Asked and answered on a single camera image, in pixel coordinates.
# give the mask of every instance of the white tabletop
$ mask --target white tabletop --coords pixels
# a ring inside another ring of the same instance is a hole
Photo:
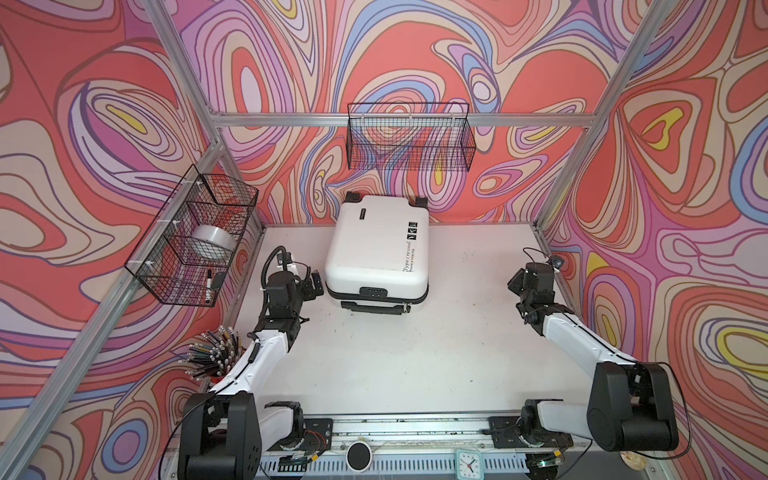
[[[391,316],[351,313],[327,294],[304,303],[302,316],[310,321],[267,380],[262,401],[299,401],[306,414],[351,414],[517,410],[526,399],[588,400],[587,375],[523,324],[518,298],[506,287],[530,261],[522,247],[538,248],[531,227],[430,229],[424,307]],[[284,245],[324,278],[332,235],[332,226],[266,230],[235,325],[243,338],[257,323],[259,274],[272,249]]]

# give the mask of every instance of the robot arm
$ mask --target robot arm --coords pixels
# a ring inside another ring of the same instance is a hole
[[[281,253],[282,270],[266,272]],[[275,402],[259,409],[258,392],[275,366],[290,351],[301,328],[303,302],[323,295],[319,274],[302,278],[284,247],[277,247],[261,272],[264,303],[253,342],[240,360],[209,392],[192,395],[185,406],[177,474],[179,480],[253,478],[263,449],[276,442],[291,444],[304,437],[301,407]],[[226,428],[222,420],[226,419]]]
[[[674,450],[677,422],[667,373],[621,352],[554,301],[554,272],[561,265],[557,256],[528,263],[507,287],[520,296],[517,308],[525,323],[557,343],[590,378],[589,404],[528,400],[521,434],[570,433],[593,439],[608,452]]]

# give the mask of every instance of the colorful swirl backdrop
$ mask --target colorful swirl backdrop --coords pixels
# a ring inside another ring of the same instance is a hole
[[[677,373],[680,478],[768,478],[766,78],[767,3],[681,1],[546,224],[590,327]]]
[[[0,442],[206,147],[139,0],[0,0]],[[252,246],[213,309],[136,295],[26,478],[150,476]]]
[[[474,112],[592,112],[640,0],[185,0],[174,21],[215,111],[346,112],[466,100]],[[344,193],[429,199],[434,221],[533,220],[581,129],[478,128],[467,174],[350,172],[345,128],[233,127],[267,223],[332,222]]]

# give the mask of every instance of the black wire basket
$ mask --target black wire basket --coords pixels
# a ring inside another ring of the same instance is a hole
[[[460,101],[347,104],[347,166],[469,171],[476,145],[468,113]]]
[[[256,188],[227,175],[201,174],[197,169],[194,173],[197,176],[189,193],[147,256],[131,260],[144,240],[142,236],[125,264],[158,301],[167,305],[216,304],[259,194]],[[184,181],[188,180],[180,181],[174,192]],[[138,268],[129,266],[136,263]]]

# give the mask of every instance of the round speaker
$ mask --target round speaker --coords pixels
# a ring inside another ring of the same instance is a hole
[[[362,473],[370,468],[372,461],[373,451],[365,442],[355,442],[346,451],[346,464],[355,473]]]

